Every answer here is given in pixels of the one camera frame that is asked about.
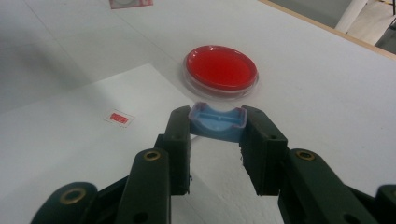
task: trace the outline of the red lid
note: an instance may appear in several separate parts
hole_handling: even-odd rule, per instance
[[[245,54],[222,46],[202,46],[187,55],[186,68],[202,84],[221,91],[252,86],[257,69]]]

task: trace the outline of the white table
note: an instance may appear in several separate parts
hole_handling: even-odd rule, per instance
[[[107,0],[7,0],[0,8],[11,22],[0,24],[1,113],[151,63],[193,101],[263,110],[290,148],[317,152],[353,188],[374,195],[396,182],[391,58],[255,0],[163,0],[122,10]],[[181,67],[202,45],[249,56],[260,72],[256,90],[231,102],[191,93]],[[191,174],[191,195],[173,198],[174,223],[282,223],[276,197],[255,195],[236,144],[197,138]],[[36,209],[18,204],[15,219],[0,222],[28,222]]]

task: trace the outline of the floor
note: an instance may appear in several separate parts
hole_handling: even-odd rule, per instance
[[[396,18],[393,16],[393,5],[389,4],[391,2],[369,0],[347,34],[374,45]]]

